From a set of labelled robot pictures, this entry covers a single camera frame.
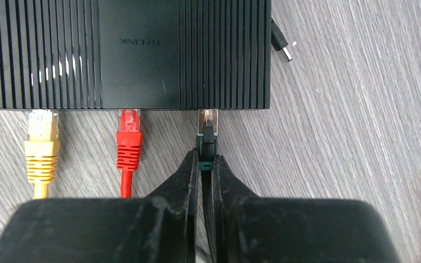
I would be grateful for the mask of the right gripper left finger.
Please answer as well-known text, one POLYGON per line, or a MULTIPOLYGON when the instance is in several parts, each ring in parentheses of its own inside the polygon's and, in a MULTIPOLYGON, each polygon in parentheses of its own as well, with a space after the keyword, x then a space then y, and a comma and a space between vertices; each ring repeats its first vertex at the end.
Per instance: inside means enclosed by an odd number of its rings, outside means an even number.
POLYGON ((194 262, 198 153, 143 198, 37 199, 0 237, 0 262, 194 262))

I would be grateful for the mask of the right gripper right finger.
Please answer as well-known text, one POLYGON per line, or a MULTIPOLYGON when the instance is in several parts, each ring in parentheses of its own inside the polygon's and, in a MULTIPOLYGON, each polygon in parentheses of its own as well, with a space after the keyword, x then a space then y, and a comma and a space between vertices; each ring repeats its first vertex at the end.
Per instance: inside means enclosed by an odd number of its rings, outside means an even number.
POLYGON ((260 197, 217 155, 217 262, 399 262, 382 217, 352 199, 260 197))

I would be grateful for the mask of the black network switch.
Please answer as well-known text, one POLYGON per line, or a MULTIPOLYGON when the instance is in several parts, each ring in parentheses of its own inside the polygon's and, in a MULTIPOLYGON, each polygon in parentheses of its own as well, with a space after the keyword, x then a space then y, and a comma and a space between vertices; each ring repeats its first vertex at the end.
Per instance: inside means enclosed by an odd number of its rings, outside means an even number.
POLYGON ((270 1, 0 1, 0 110, 270 106, 270 1))

